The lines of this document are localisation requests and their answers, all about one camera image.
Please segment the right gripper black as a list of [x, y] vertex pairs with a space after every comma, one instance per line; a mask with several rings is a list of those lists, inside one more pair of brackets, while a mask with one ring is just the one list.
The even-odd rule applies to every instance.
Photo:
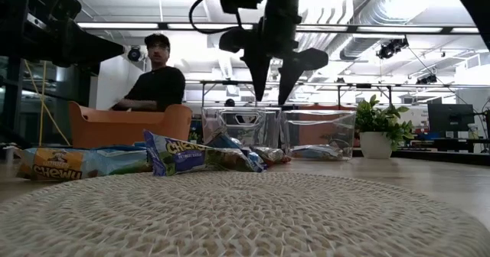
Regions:
[[231, 53], [243, 51], [241, 60], [247, 65], [257, 101], [263, 99], [270, 58], [283, 60], [279, 68], [278, 104], [284, 105], [305, 70], [316, 70], [328, 64], [327, 53], [309, 48], [297, 52], [296, 27], [301, 23], [299, 0], [220, 0], [223, 12], [238, 15], [241, 8], [256, 9], [265, 2], [258, 24], [247, 30], [241, 26], [224, 32], [219, 48]]

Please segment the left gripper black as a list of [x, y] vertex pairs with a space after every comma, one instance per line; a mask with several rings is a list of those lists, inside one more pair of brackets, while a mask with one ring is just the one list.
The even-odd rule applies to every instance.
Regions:
[[59, 67], [95, 65], [125, 53], [121, 44], [83, 30], [77, 0], [1, 0], [1, 55], [49, 60]]

